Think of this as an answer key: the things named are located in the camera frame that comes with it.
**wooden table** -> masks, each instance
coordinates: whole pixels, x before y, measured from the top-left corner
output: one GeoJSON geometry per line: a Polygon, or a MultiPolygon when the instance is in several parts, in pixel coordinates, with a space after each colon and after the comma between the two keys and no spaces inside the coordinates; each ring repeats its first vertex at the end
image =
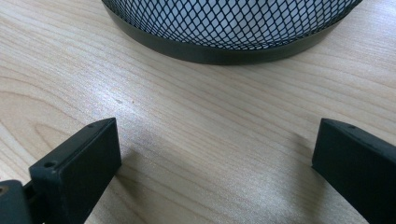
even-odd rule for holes
{"type": "Polygon", "coordinates": [[[0,180],[116,117],[123,165],[88,223],[364,223],[311,157],[321,118],[396,144],[395,56],[392,0],[244,66],[147,49],[99,0],[0,0],[0,180]]]}

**light wood grain surface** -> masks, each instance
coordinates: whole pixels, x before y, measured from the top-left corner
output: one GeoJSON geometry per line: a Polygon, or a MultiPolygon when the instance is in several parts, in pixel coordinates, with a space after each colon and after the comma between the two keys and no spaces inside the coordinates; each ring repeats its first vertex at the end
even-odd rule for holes
{"type": "Polygon", "coordinates": [[[100,0],[0,0],[0,180],[116,117],[123,165],[87,223],[365,223],[311,169],[321,118],[396,144],[396,2],[365,0],[274,63],[187,63],[100,0]]]}

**black metal band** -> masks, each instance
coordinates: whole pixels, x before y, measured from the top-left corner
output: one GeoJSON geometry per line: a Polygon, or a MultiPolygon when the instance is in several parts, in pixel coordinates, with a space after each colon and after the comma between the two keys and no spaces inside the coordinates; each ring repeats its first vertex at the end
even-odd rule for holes
{"type": "Polygon", "coordinates": [[[323,40],[324,37],[338,24],[337,22],[336,24],[313,35],[277,48],[254,50],[219,49],[177,42],[146,33],[133,27],[131,24],[118,17],[106,5],[105,8],[113,21],[121,28],[121,30],[123,30],[127,35],[142,45],[158,51],[161,54],[165,54],[183,61],[208,64],[265,63],[288,58],[315,46],[318,42],[323,40]]]}

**mesh basket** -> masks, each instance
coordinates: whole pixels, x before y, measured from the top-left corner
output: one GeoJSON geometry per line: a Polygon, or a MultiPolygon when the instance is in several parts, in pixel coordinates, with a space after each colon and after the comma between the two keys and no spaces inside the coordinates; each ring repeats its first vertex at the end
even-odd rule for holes
{"type": "Polygon", "coordinates": [[[331,27],[361,0],[103,0],[132,27],[226,50],[287,46],[331,27]]]}

